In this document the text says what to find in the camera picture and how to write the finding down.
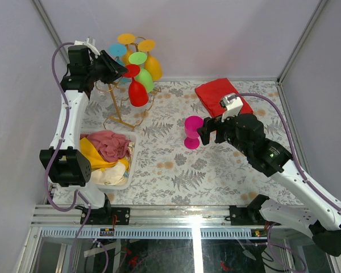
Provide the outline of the magenta plastic wine glass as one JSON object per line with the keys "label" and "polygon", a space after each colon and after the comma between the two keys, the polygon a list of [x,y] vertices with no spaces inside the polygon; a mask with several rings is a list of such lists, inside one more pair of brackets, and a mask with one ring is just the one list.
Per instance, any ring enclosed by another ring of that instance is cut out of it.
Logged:
{"label": "magenta plastic wine glass", "polygon": [[203,119],[199,116],[193,115],[189,116],[184,122],[184,129],[186,138],[184,140],[184,145],[190,150],[194,150],[199,147],[199,134],[197,129],[202,127]]}

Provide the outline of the red plastic wine glass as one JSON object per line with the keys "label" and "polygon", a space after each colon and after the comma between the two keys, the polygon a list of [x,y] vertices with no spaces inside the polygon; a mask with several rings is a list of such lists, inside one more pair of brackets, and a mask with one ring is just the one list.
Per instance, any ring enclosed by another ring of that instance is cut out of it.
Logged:
{"label": "red plastic wine glass", "polygon": [[123,76],[131,79],[128,87],[128,97],[130,103],[134,107],[143,107],[148,103],[148,93],[142,83],[138,82],[135,77],[140,73],[140,67],[136,64],[126,65],[128,70]]}

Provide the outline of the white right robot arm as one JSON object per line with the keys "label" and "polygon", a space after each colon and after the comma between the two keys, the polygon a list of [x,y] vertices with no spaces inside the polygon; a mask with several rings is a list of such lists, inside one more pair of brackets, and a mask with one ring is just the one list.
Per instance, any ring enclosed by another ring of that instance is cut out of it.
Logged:
{"label": "white right robot arm", "polygon": [[258,196],[248,209],[253,224],[276,222],[310,237],[329,255],[341,254],[341,201],[319,185],[297,165],[292,154],[279,143],[266,138],[264,125],[253,114],[205,118],[198,134],[204,145],[210,133],[216,143],[227,142],[243,155],[255,170],[280,183],[307,207],[307,212]]}

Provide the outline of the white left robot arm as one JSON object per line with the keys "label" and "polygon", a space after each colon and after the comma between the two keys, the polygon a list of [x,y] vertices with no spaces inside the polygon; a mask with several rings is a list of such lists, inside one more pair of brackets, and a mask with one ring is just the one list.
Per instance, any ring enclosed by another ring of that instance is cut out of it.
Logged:
{"label": "white left robot arm", "polygon": [[97,81],[111,84],[128,70],[104,50],[89,42],[67,42],[69,63],[62,78],[54,77],[61,93],[61,109],[55,135],[48,149],[40,151],[39,159],[45,169],[45,184],[52,183],[81,198],[84,205],[73,201],[63,208],[51,197],[47,200],[57,210],[82,211],[82,224],[110,225],[115,219],[109,198],[91,180],[90,161],[80,150],[82,116],[89,104]]}

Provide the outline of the teal plastic wine glass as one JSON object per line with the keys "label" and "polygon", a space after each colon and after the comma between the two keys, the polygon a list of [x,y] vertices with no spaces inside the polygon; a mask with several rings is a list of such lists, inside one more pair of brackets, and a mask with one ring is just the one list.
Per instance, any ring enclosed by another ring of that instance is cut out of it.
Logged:
{"label": "teal plastic wine glass", "polygon": [[126,46],[120,43],[114,43],[108,47],[108,52],[111,56],[115,57],[115,61],[122,66],[125,63],[122,61],[122,57],[127,53]]}

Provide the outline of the clear wine glass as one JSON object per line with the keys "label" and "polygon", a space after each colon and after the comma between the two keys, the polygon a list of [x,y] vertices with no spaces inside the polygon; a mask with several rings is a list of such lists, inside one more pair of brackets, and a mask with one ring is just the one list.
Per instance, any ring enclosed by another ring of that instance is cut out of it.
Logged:
{"label": "clear wine glass", "polygon": [[98,97],[101,102],[106,101],[109,97],[111,97],[109,86],[107,84],[97,81],[95,84],[95,88],[98,92]]}

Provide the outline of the green plastic wine glass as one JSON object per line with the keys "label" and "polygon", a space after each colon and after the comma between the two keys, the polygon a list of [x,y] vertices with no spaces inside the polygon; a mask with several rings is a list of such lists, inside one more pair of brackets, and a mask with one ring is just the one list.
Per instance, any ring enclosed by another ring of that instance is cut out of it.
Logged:
{"label": "green plastic wine glass", "polygon": [[135,80],[140,82],[148,93],[153,91],[154,83],[151,74],[144,68],[145,61],[147,60],[147,54],[144,52],[134,52],[128,57],[129,63],[138,65],[140,68],[139,74],[135,77]]}

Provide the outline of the rear orange plastic wine glass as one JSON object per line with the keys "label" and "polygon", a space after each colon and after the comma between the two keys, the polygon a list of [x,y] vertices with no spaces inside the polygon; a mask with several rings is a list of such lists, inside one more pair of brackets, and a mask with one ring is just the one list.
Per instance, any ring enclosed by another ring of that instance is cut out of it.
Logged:
{"label": "rear orange plastic wine glass", "polygon": [[122,62],[128,65],[130,62],[128,58],[133,53],[130,49],[130,45],[135,41],[135,35],[131,33],[123,33],[118,36],[118,42],[125,46],[126,53],[122,56]]}

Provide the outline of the front orange plastic wine glass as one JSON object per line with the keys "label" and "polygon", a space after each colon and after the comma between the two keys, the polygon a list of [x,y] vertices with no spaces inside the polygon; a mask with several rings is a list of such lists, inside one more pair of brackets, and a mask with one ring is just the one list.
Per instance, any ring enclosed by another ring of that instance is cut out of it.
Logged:
{"label": "front orange plastic wine glass", "polygon": [[144,68],[151,74],[153,81],[158,81],[163,76],[163,70],[158,59],[151,55],[151,51],[155,46],[154,40],[145,39],[138,44],[138,50],[147,54]]}

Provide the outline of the red folded cloth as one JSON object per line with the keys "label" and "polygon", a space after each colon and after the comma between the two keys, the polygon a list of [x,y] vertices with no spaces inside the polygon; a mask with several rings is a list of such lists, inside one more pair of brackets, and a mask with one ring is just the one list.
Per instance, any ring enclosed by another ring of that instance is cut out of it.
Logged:
{"label": "red folded cloth", "polygon": [[[231,93],[238,94],[227,78],[219,78],[214,81],[207,82],[195,88],[195,93],[202,102],[203,106],[209,112],[212,118],[221,116],[224,108],[221,107],[221,99]],[[253,110],[244,98],[240,97],[243,107],[239,114],[253,114]]]}

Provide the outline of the pink crumpled cloth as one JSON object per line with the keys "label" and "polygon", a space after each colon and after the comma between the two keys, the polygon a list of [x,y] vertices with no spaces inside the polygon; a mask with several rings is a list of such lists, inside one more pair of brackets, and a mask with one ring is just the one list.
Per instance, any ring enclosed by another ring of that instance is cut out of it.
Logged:
{"label": "pink crumpled cloth", "polygon": [[107,162],[115,162],[130,156],[130,140],[123,134],[103,130],[87,135],[86,139]]}

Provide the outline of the white plastic basket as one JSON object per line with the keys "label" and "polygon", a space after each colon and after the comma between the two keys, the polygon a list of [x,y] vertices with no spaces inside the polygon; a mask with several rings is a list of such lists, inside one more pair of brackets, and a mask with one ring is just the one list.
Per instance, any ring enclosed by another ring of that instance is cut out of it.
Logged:
{"label": "white plastic basket", "polygon": [[[82,133],[81,136],[80,136],[80,140],[82,138],[86,138],[87,135],[89,135],[91,133],[94,133],[94,132],[87,131],[85,133]],[[98,185],[94,181],[92,181],[91,178],[90,178],[90,181],[93,182],[95,185],[97,185],[97,187],[99,189],[104,189],[104,190],[105,189],[118,189],[118,190],[126,189],[128,187],[128,185],[130,184],[132,176],[133,176],[134,171],[135,171],[137,148],[138,148],[137,147],[137,143],[138,143],[137,137],[136,137],[135,134],[132,134],[132,133],[129,133],[129,132],[127,132],[127,133],[117,133],[117,134],[123,134],[123,135],[125,135],[127,137],[127,139],[130,140],[130,143],[129,143],[130,156],[125,157],[128,160],[129,164],[130,164],[129,168],[127,169],[127,173],[126,173],[126,176],[127,176],[128,180],[127,180],[125,185],[117,187],[117,186]]]}

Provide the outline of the yellow cloth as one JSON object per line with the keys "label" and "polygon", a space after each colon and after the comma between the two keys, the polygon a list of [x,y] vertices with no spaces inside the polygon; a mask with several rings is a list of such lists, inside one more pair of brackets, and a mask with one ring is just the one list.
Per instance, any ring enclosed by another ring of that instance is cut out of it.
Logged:
{"label": "yellow cloth", "polygon": [[99,152],[95,149],[94,145],[87,138],[82,138],[80,140],[80,151],[90,162],[92,170],[101,168],[112,168],[117,163],[122,163],[125,168],[128,169],[130,165],[126,158],[107,162],[105,159],[102,158]]}

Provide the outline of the cream cloth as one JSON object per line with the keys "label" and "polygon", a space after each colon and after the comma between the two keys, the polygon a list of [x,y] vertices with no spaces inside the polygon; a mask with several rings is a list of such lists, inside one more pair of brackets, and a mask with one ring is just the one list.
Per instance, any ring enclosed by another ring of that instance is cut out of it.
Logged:
{"label": "cream cloth", "polygon": [[126,173],[127,167],[123,163],[118,162],[113,167],[100,168],[93,171],[91,180],[98,185],[119,187],[126,184],[128,180]]}

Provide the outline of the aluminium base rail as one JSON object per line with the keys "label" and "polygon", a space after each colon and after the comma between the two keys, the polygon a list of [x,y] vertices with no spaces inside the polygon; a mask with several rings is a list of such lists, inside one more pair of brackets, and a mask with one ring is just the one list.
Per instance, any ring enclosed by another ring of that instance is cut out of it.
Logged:
{"label": "aluminium base rail", "polygon": [[[79,227],[86,217],[82,205],[68,212],[60,212],[50,205],[35,206],[32,227]],[[113,205],[110,215],[100,209],[90,213],[88,225],[110,226],[170,226],[186,227],[192,223],[203,226],[263,226],[260,215],[248,212],[246,206],[175,206],[175,205]]]}

